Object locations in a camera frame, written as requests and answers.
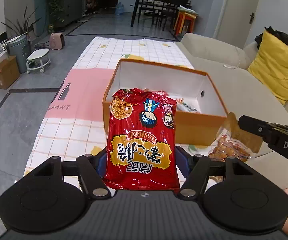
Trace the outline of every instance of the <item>brown cardboard box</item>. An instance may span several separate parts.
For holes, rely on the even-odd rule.
[[[8,89],[20,77],[16,57],[10,56],[0,63],[0,88]]]
[[[119,89],[166,91],[171,98],[193,98],[200,114],[176,110],[175,143],[210,145],[228,112],[206,72],[134,59],[120,59],[103,98],[104,128],[108,133],[112,95]]]

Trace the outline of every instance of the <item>cartoon character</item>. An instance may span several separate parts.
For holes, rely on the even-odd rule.
[[[140,121],[146,128],[153,128],[156,125],[156,116],[153,113],[160,104],[152,99],[146,99],[144,102],[145,111],[140,113]]]
[[[171,105],[164,104],[164,110],[165,116],[163,117],[163,123],[166,127],[172,128],[174,126],[174,121]]]

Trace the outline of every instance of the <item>beige sofa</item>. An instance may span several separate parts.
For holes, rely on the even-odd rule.
[[[247,68],[258,50],[254,42],[243,50],[227,43],[192,33],[176,43],[197,70],[207,72],[227,109],[236,117],[248,115],[267,122],[288,125],[285,107]],[[263,143],[256,158],[247,162],[280,188],[288,187],[288,160]]]

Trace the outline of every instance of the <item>black cushion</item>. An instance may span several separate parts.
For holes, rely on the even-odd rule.
[[[273,28],[270,26],[268,28],[265,28],[267,32],[274,35],[276,38],[278,38],[280,41],[285,43],[288,46],[288,34],[280,32],[280,31],[274,31]],[[263,34],[257,36],[255,38],[255,41],[257,42],[257,48],[260,48],[261,42],[262,42]]]

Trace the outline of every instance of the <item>orange box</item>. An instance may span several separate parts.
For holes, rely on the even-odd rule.
[[[210,145],[228,112],[206,72],[157,62],[120,59],[103,98],[105,132],[108,133],[110,104],[119,89],[165,91],[170,98],[196,101],[200,113],[176,110],[175,143]]]

